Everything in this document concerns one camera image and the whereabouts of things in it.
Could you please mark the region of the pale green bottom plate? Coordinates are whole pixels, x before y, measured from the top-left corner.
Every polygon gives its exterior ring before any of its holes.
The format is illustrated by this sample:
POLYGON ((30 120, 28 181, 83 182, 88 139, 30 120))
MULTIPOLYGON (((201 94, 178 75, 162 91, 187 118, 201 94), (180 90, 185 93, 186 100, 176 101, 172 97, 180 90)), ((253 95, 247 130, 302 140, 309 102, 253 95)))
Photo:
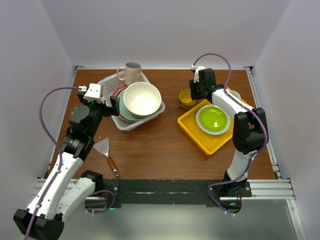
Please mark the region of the pale green bottom plate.
POLYGON ((124 93, 125 93, 125 89, 122 90, 117 97, 119 98, 119 110, 120 110, 120 115, 125 118, 126 120, 129 120, 130 122, 137 122, 140 121, 141 119, 143 119, 142 117, 139 117, 137 115, 134 115, 133 113, 131 113, 127 107, 124 104, 124 93))

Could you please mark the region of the yellow mug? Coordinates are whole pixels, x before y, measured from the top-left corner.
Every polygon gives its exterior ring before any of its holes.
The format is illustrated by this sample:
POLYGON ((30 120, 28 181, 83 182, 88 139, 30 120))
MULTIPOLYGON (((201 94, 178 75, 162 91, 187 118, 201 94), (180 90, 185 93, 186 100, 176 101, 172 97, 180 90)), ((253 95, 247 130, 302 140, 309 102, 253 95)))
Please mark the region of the yellow mug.
POLYGON ((197 100, 191 98, 191 90, 189 88, 181 90, 178 95, 178 99, 182 103, 182 105, 187 107, 194 106, 197 104, 197 100))

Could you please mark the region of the pink beige mug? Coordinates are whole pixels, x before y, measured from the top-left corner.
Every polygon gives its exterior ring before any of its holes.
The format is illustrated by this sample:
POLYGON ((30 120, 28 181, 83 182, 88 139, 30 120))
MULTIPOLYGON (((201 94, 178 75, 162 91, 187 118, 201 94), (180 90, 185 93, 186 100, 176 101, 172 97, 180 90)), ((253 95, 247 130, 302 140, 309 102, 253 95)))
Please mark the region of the pink beige mug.
POLYGON ((124 66, 116 70, 116 76, 120 81, 123 81, 125 85, 130 86, 140 82, 141 68, 141 65, 137 62, 127 62, 124 66), (124 71, 123 77, 120 76, 119 71, 124 71))

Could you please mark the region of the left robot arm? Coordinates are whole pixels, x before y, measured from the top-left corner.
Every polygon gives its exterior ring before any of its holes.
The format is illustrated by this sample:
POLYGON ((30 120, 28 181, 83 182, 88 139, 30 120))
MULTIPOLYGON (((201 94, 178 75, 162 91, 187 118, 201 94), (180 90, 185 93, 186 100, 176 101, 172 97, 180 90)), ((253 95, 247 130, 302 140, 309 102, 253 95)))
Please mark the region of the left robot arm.
POLYGON ((82 103, 75 107, 58 158, 40 191, 26 209, 18 209, 13 220, 25 239, 57 240, 62 234, 67 217, 86 197, 106 195, 111 201, 115 194, 104 188, 103 176, 85 171, 69 192, 65 192, 71 178, 86 160, 94 146, 94 136, 104 117, 120 114, 119 99, 110 96, 111 106, 101 98, 79 93, 82 103))

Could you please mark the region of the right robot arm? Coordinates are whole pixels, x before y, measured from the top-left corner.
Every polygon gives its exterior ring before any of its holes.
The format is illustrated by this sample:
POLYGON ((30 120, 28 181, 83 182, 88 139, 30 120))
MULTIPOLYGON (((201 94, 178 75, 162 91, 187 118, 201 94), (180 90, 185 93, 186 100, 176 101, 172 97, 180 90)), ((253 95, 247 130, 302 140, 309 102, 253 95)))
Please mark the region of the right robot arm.
POLYGON ((269 141, 266 113, 235 98, 226 84, 217 84, 214 71, 203 66, 191 67, 193 80, 189 81, 192 100, 206 99, 233 118, 232 142, 236 149, 230 167, 222 182, 210 187, 221 196, 235 196, 245 187, 249 168, 255 156, 269 141))

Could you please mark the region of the dark bottom plate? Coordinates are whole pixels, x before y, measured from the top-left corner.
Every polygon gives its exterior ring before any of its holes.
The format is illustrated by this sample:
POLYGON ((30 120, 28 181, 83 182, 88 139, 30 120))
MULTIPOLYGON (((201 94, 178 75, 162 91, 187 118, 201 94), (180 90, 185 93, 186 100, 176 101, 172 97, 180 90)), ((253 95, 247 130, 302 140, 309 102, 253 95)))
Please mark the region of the dark bottom plate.
POLYGON ((127 121, 127 122, 131 122, 131 123, 136 122, 136 121, 129 121, 129 120, 127 120, 127 119, 123 118, 120 114, 119 114, 119 117, 120 117, 122 120, 127 121))

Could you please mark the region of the pink polka dot plate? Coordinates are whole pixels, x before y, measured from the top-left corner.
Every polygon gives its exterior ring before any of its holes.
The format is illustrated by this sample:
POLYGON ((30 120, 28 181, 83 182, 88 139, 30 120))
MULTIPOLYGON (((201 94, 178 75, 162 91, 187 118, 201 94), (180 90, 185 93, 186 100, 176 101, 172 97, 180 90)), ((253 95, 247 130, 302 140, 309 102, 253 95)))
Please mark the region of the pink polka dot plate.
POLYGON ((128 88, 128 85, 126 85, 126 84, 122 84, 122 85, 116 87, 115 90, 113 91, 113 93, 111 94, 111 97, 110 97, 110 98, 111 98, 111 99, 117 98, 118 95, 119 95, 123 90, 125 90, 125 89, 127 89, 127 88, 128 88))

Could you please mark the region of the white ceramic bowl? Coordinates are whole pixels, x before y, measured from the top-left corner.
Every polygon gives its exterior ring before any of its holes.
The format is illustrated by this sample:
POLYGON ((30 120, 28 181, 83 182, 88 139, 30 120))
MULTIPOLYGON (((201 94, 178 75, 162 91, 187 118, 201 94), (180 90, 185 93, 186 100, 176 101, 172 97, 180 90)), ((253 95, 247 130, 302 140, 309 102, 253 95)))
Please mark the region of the white ceramic bowl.
POLYGON ((162 96, 154 85, 148 82, 136 82, 124 90, 123 103, 132 114, 147 117, 160 108, 162 96))

